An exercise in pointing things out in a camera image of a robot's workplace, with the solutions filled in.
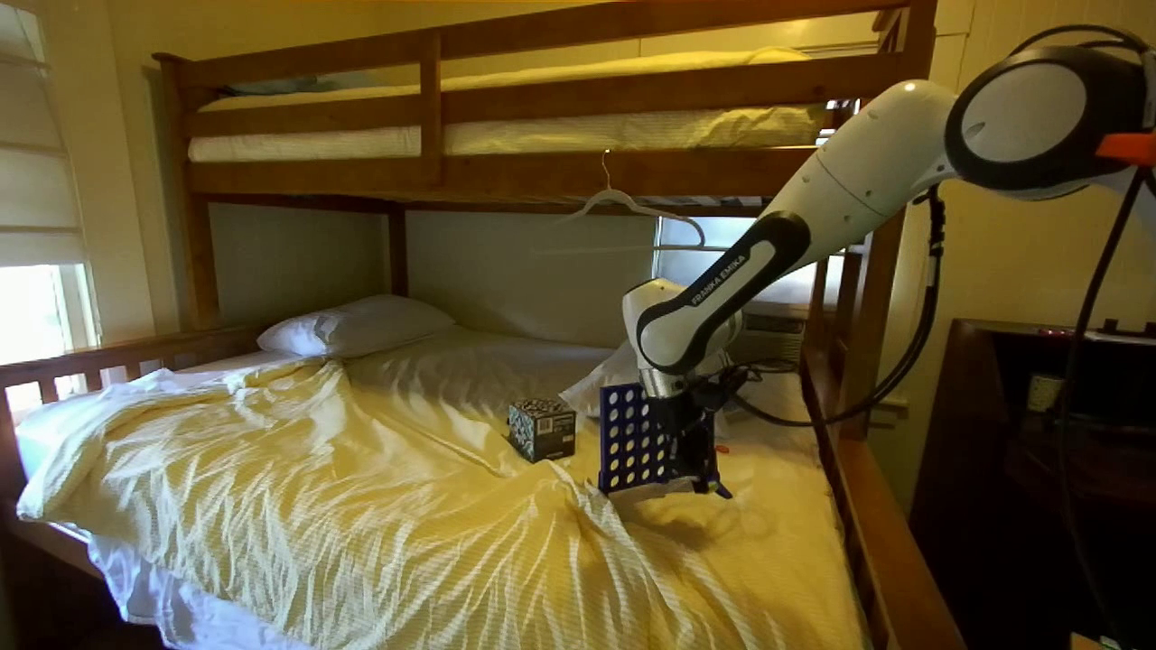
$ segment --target mattress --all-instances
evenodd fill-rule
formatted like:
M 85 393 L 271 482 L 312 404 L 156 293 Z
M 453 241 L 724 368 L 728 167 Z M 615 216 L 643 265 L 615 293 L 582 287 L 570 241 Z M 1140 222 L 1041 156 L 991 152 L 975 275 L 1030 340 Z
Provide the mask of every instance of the mattress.
M 446 91 L 564 84 L 595 76 L 663 76 L 686 70 L 798 62 L 795 50 L 695 50 L 659 58 L 622 58 L 595 66 L 529 70 L 494 76 L 454 76 Z M 275 104 L 326 104 L 363 97 L 400 97 L 417 88 L 335 88 L 298 93 L 244 93 L 211 100 L 203 114 L 247 114 Z M 569 117 L 569 120 L 494 120 L 453 125 L 450 156 L 530 156 L 530 152 L 648 152 L 648 147 L 781 147 L 817 145 L 817 110 L 728 110 L 728 114 L 630 114 L 630 117 Z M 421 126 L 326 132 L 326 135 L 220 135 L 191 139 L 191 163 L 259 163 L 259 158 L 413 158 L 423 156 Z
M 177 647 L 863 647 L 810 431 L 724 413 L 734 499 L 601 494 L 594 421 L 570 459 L 509 447 L 509 401 L 603 364 L 450 330 L 342 368 L 150 375 L 21 424 L 78 435 L 21 517 L 91 531 L 118 608 Z M 749 397 L 798 413 L 798 379 Z

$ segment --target robotic arm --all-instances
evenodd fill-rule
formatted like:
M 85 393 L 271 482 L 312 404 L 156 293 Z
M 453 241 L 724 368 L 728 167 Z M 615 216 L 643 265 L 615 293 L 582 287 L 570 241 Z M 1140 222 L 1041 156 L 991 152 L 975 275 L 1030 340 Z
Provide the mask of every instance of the robotic arm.
M 695 287 L 648 281 L 622 299 L 653 416 L 690 436 L 690 387 L 715 371 L 740 308 L 781 275 L 871 234 L 948 179 L 1049 200 L 1119 169 L 1097 145 L 1152 126 L 1152 70 L 1096 46 L 1016 50 L 965 93 L 911 80 L 878 93 L 776 193 Z M 711 459 L 682 459 L 711 482 Z

